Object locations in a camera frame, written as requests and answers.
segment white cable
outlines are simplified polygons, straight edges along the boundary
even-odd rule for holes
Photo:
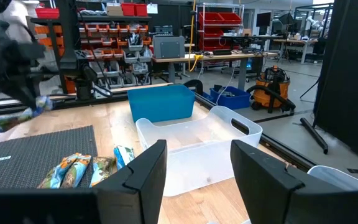
[[[224,91],[226,91],[227,87],[230,85],[230,82],[231,82],[231,80],[233,79],[233,76],[234,76],[234,71],[235,71],[235,68],[233,68],[233,72],[231,73],[231,77],[230,77],[229,83],[226,85],[226,87],[225,87],[224,90],[221,92],[221,94],[219,94],[219,96],[218,96],[218,98],[217,98],[217,100],[216,100],[216,106],[218,106],[219,98],[221,97],[222,93],[223,93]]]
[[[200,79],[200,75],[202,73],[204,73],[204,57],[201,59],[201,70],[200,70],[200,73],[198,74],[198,77],[197,77],[198,80]]]

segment blue tray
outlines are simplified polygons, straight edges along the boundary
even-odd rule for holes
[[[220,93],[215,91],[213,88],[210,88],[209,90],[211,90],[211,96],[214,99],[213,102],[215,103]],[[222,94],[219,98],[219,106],[225,106],[232,110],[249,107],[249,98],[251,96],[249,93],[239,90],[233,86],[228,86],[225,91],[231,92],[235,96],[226,97]]]
[[[184,85],[170,85],[128,91],[134,122],[147,118],[151,122],[189,118],[195,94]]]

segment yellow cable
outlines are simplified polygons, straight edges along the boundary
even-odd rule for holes
[[[196,0],[193,0],[193,11],[195,11],[195,10],[196,10]],[[194,15],[191,16],[190,47],[189,47],[189,57],[188,57],[188,67],[189,67],[190,72],[193,70],[193,69],[190,70],[191,45],[193,44],[193,24],[194,24]]]
[[[194,61],[194,65],[193,65],[193,68],[191,68],[190,72],[192,72],[194,70],[194,68],[196,67],[196,64],[197,64],[197,60],[198,60],[198,57],[196,57],[196,60]]]

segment cardboard box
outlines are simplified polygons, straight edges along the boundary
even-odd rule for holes
[[[124,13],[122,11],[108,11],[108,16],[124,16]]]
[[[121,5],[119,3],[107,3],[106,11],[107,12],[111,12],[111,11],[122,12],[122,8],[121,8]]]

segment white plastic basket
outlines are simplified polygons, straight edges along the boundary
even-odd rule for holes
[[[358,190],[357,178],[332,167],[314,166],[310,168],[308,174],[343,190]]]
[[[247,126],[246,135],[232,125],[232,120]],[[179,195],[234,177],[230,148],[233,139],[257,147],[262,128],[224,106],[215,106],[207,117],[196,121],[155,126],[149,120],[136,121],[143,150],[158,139],[168,147],[167,178],[164,196]]]

